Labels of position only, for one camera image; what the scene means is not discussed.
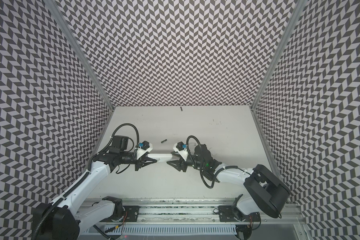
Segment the white remote with barcode label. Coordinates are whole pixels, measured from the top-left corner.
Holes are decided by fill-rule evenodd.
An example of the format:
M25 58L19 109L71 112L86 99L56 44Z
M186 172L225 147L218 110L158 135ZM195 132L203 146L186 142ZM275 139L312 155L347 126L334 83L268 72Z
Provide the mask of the white remote with barcode label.
M158 163L160 162L168 162L171 161L173 158L172 154L148 154L150 159L157 160Z

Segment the white remote with back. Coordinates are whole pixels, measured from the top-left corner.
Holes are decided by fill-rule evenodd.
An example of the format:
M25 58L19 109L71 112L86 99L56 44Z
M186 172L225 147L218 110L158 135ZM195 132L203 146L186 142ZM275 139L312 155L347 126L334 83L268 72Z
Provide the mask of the white remote with back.
M197 143L189 143L189 144L187 144L187 146L190 150L194 150L195 147L197 146Z

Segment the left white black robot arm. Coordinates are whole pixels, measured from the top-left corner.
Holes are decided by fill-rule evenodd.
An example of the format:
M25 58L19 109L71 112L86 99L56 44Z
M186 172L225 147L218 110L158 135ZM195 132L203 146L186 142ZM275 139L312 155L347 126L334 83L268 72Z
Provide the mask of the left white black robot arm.
M79 213L79 208L95 187L119 165L135 165L137 169L156 163L148 154L153 145L138 143L127 152L128 138L114 136L109 145L99 151L89 169L49 204L39 204L32 210L33 240L76 240L99 221L117 214L116 198L105 198L96 206Z

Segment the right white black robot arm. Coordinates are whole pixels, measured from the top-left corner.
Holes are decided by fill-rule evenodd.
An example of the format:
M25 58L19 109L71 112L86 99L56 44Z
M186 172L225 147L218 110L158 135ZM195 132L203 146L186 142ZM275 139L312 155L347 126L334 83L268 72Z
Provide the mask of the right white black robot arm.
M246 189L231 206L236 221L253 221L255 214L261 212L274 219L282 217L282 209L291 191L264 165L258 164L252 169L229 166L214 159L206 145L196 146L192 155L182 142L174 147L172 154L179 159L168 161L168 165L179 172L193 167L201 173L204 183L211 182L206 184L209 189L216 183L229 183Z

